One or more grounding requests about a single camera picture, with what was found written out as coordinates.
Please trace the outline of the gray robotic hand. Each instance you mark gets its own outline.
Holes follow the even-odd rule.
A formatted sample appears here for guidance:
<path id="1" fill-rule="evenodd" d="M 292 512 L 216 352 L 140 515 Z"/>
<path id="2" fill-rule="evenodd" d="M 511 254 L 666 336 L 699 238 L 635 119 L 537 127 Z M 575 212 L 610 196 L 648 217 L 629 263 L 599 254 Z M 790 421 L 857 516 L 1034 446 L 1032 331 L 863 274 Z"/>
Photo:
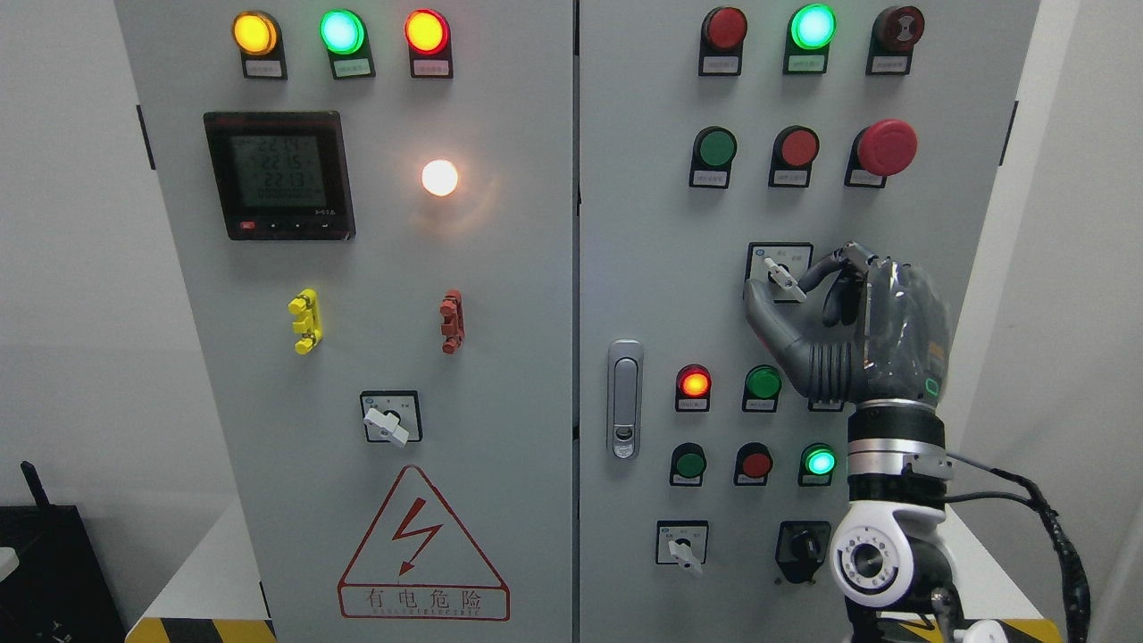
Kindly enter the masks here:
<path id="1" fill-rule="evenodd" d="M 746 280 L 748 325 L 812 402 L 902 399 L 936 407 L 948 375 L 948 307 L 930 275 L 909 262 L 846 243 L 812 265 L 799 281 L 816 289 L 837 279 L 823 305 L 823 324 L 854 325 L 852 341 L 813 341 L 776 308 L 767 284 Z"/>

